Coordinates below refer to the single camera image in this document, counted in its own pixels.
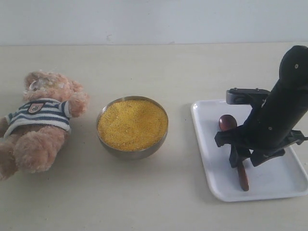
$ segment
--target teddy bear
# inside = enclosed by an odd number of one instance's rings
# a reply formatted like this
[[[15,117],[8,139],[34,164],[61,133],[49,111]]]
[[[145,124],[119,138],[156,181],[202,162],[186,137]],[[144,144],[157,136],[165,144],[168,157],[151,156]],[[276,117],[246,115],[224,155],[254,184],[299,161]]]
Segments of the teddy bear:
[[[58,73],[31,72],[24,83],[25,104],[0,119],[0,180],[50,169],[70,136],[70,119],[83,115],[90,99],[80,83]]]

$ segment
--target plastic tray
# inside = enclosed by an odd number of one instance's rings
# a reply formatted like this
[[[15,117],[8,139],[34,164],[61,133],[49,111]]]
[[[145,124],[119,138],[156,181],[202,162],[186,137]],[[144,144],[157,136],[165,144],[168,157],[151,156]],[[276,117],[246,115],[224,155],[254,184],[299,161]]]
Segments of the plastic tray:
[[[192,104],[191,111],[207,182],[215,197],[225,202],[236,202],[308,194],[307,173],[292,147],[285,149],[284,156],[257,167],[246,159],[243,164],[249,191],[241,189],[237,169],[229,164],[230,145],[218,148],[214,136],[219,131],[220,116],[231,114],[240,125],[251,111],[249,105],[228,105],[224,100],[197,101]]]

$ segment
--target blue and white striped sweater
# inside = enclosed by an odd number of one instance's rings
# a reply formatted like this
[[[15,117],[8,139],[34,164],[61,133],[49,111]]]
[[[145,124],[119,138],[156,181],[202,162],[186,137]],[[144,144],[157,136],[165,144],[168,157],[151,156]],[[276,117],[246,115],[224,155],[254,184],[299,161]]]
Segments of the blue and white striped sweater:
[[[71,130],[68,101],[61,103],[54,99],[41,98],[26,103],[15,113],[10,113],[5,118],[9,128],[4,134],[4,138],[9,136],[15,128],[23,125],[52,125],[68,132]]]

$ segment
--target white wall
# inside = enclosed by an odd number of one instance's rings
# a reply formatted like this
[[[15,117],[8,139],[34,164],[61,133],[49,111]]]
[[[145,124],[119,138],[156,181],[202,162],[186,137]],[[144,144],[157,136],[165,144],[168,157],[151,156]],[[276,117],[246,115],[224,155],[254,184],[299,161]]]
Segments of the white wall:
[[[0,45],[308,41],[308,0],[0,0]]]

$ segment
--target teddy bear head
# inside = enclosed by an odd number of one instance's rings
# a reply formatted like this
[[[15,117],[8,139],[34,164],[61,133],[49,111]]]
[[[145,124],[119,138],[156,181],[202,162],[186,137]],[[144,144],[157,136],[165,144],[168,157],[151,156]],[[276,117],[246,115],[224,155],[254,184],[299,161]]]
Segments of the teddy bear head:
[[[24,101],[51,98],[64,102],[75,92],[81,92],[81,84],[68,77],[51,72],[31,72],[25,77]]]

